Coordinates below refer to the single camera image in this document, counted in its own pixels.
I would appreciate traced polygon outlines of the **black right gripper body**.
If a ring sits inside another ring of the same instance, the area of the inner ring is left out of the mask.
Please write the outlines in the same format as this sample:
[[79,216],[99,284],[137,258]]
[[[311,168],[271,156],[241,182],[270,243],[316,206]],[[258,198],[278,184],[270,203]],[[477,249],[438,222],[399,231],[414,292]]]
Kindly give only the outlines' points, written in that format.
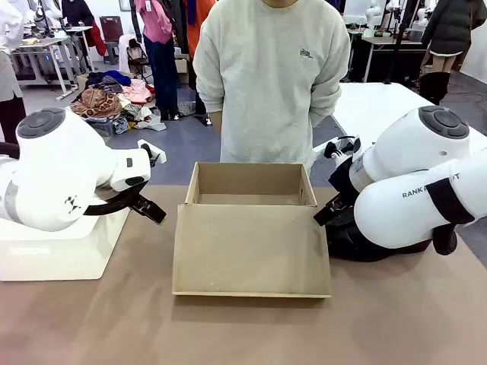
[[329,178],[330,185],[339,193],[343,202],[354,202],[358,197],[358,191],[353,186],[349,175],[351,165],[352,158],[349,157],[337,166]]

